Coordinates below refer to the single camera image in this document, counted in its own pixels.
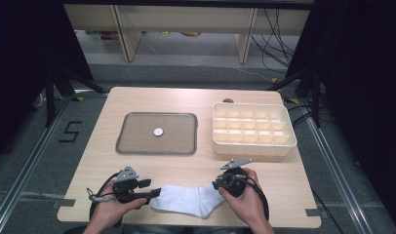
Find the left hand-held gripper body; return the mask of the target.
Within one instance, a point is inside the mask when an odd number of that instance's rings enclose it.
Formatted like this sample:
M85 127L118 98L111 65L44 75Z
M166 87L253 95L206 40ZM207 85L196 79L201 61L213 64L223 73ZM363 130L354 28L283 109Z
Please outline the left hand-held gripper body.
M130 166L125 167L114 179L113 193L120 203L130 203L136 199L144 198L141 193L136 193L139 187L139 175Z

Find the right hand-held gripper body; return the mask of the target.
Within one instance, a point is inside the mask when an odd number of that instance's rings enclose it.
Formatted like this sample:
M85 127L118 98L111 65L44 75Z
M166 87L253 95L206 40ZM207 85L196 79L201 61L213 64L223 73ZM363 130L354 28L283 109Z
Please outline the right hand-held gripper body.
M252 159L231 159L228 163L221 166L222 175L226 176L224 189L228 191L233 197L239 197L245 190L247 177L243 166L252 163Z

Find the white sock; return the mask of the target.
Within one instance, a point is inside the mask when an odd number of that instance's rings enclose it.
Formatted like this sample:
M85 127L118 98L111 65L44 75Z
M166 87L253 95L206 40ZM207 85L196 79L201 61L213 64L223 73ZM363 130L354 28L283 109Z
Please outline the white sock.
M223 201L211 184L201 187L165 185L160 195L150 201L150 206L160 212L207 218Z

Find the person's right hand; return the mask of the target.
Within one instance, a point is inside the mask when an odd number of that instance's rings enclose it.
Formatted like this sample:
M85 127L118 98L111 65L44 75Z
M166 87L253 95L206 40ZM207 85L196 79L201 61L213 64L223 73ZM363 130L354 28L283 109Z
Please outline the person's right hand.
M224 188L220 188L218 191L242 221L250 227L262 227L264 224L268 224L268 220L265 217L264 206L257 192L259 190L257 173L249 168L245 168L244 171L248 177L246 179L248 184L239 197L232 196Z

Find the person's left hand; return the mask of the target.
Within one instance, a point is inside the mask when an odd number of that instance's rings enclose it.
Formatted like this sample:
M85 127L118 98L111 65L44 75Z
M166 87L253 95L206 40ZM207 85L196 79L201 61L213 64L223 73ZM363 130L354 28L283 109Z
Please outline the person's left hand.
M139 209L147 202L145 198L139 198L130 203L122 204L115 199L113 194L113 186L114 182L110 181L101 191L101 195L105 195L109 198L109 200L97 204L91 218L91 222L94 224L112 226L117 223L126 213Z

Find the cream compartment organizer box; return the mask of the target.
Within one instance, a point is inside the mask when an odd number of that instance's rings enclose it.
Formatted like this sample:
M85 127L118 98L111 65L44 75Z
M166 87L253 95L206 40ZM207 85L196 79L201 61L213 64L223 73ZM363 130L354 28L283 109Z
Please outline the cream compartment organizer box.
M283 105L213 105L213 150L219 155L284 157L296 146L297 138Z

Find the grey rectangular tray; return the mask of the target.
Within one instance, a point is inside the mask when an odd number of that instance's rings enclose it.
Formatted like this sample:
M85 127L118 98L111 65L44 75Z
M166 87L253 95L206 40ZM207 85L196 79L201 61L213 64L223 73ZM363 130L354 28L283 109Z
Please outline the grey rectangular tray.
M155 136L153 131L164 133ZM192 155L198 120L192 113L131 112L125 116L115 149L120 154Z

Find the black metal stand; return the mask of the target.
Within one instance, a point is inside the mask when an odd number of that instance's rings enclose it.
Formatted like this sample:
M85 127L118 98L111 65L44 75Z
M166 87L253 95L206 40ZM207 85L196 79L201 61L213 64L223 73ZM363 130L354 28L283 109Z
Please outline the black metal stand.
M108 90L97 85L93 81L93 76L89 77L81 76L76 72L61 67L61 66L51 66L45 78L45 92L46 92L46 105L47 105L47 121L46 127L49 127L57 116L56 106L55 106L55 88L59 91L62 97L70 98L75 94L70 81L74 80L78 83L90 88L91 90L100 93L107 94Z
M295 95L297 98L306 98L308 95L311 95L313 122L316 124L317 128L320 128L319 111L321 79L318 71L313 65L308 65L291 75L287 75L283 81L274 83L272 87L267 88L267 91L278 91L296 80L299 80L299 83L296 87Z

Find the light wooden desk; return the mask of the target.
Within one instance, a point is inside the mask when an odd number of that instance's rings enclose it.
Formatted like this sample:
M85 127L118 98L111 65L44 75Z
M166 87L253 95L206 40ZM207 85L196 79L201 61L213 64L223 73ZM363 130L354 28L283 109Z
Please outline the light wooden desk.
M252 35L299 36L309 15L307 10L262 8L89 4L66 4L64 8L77 30L115 31L126 61L134 59L144 31L168 31L232 34L239 62L245 63Z

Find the black curtain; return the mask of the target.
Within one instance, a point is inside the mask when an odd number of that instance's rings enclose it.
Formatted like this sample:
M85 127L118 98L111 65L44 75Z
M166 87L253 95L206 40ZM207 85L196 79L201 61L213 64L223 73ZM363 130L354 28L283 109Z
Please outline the black curtain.
M337 122L396 225L396 0L311 0L289 67L322 65Z
M93 78L61 0L0 0L0 154L51 76Z

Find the metal floor rail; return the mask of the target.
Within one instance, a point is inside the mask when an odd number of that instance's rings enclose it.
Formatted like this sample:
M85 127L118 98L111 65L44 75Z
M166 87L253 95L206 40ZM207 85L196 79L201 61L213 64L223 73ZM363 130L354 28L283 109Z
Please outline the metal floor rail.
M49 124L45 125L37 142L34 144L32 151L28 155L27 160L24 162L21 170L17 173L16 179L10 186L10 189L4 193L2 202L0 204L0 233L4 229L10 215L12 214L21 193L29 182L35 168L37 167L44 150L46 149L49 141L56 130L61 114L70 102L69 97L63 97L59 101L59 105L55 108L55 116Z
M328 144L322 130L318 128L315 122L308 118L306 120L311 133L321 151L321 154L330 170L330 174L337 186L337 190L346 206L351 219L359 234L374 234L368 220L361 208L358 199L354 195L349 183L347 182L337 159Z

